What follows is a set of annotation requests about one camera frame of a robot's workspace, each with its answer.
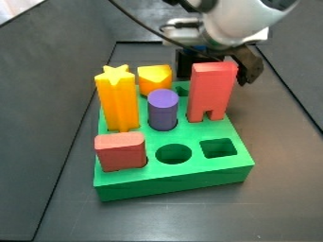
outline square hole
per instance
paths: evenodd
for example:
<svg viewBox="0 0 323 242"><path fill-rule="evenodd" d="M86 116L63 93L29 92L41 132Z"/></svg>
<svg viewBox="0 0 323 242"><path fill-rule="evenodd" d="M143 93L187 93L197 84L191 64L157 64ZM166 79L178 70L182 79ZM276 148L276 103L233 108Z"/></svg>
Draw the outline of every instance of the square hole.
<svg viewBox="0 0 323 242"><path fill-rule="evenodd" d="M205 140L199 144L207 159L238 154L233 141L229 138Z"/></svg>

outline red rectangular block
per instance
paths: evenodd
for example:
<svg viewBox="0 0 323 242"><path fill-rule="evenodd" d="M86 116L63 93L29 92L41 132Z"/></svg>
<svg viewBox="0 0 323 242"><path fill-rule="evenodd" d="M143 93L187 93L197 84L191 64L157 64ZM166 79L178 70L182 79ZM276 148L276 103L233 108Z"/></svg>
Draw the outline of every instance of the red rectangular block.
<svg viewBox="0 0 323 242"><path fill-rule="evenodd" d="M141 168L147 164L146 137L142 132L98 135L95 149L105 172Z"/></svg>
<svg viewBox="0 0 323 242"><path fill-rule="evenodd" d="M238 66L231 61L194 64L187 109L191 123L202 122L206 112L211 120L223 119L237 75Z"/></svg>

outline wooden block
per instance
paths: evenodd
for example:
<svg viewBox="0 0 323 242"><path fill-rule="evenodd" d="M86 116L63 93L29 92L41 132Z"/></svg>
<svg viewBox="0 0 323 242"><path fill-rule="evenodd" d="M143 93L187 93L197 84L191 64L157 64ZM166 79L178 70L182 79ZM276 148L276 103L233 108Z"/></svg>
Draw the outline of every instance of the wooden block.
<svg viewBox="0 0 323 242"><path fill-rule="evenodd" d="M149 95L157 89L173 88L171 66L153 65L138 67L139 89L142 95Z"/></svg>
<svg viewBox="0 0 323 242"><path fill-rule="evenodd" d="M202 122L206 112L211 120L223 119L237 74L231 61L194 64L187 108L191 123Z"/></svg>
<svg viewBox="0 0 323 242"><path fill-rule="evenodd" d="M149 95L150 126L159 131L177 126L178 94L169 89L158 89Z"/></svg>
<svg viewBox="0 0 323 242"><path fill-rule="evenodd" d="M95 149L105 172L147 164L146 137L139 131L98 135Z"/></svg>
<svg viewBox="0 0 323 242"><path fill-rule="evenodd" d="M129 72L129 66L106 66L95 80L109 130L127 132L139 128L135 75Z"/></svg>

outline shape sorter board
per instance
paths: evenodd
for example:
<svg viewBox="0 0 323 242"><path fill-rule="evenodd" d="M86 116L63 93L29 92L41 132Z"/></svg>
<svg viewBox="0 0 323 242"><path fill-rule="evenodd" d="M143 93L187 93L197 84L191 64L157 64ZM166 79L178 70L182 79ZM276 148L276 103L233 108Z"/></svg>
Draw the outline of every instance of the shape sorter board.
<svg viewBox="0 0 323 242"><path fill-rule="evenodd" d="M203 122L187 121L190 81L174 83L179 94L178 124L170 131L157 131L149 124L149 101L139 95L141 128L146 135L149 164L103 172L95 163L94 185L102 201L130 199L154 194L243 182L255 163L227 118ZM99 134L107 131L101 110Z"/></svg>

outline yellow star block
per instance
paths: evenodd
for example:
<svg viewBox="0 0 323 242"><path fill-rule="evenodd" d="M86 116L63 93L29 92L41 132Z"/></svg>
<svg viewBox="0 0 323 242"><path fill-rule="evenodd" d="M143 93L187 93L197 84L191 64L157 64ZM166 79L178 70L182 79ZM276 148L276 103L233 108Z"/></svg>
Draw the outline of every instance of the yellow star block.
<svg viewBox="0 0 323 242"><path fill-rule="evenodd" d="M141 94L149 95L157 89L173 88L171 66L153 65L138 67Z"/></svg>
<svg viewBox="0 0 323 242"><path fill-rule="evenodd" d="M139 128L135 75L129 66L105 66L95 81L109 130L129 132Z"/></svg>

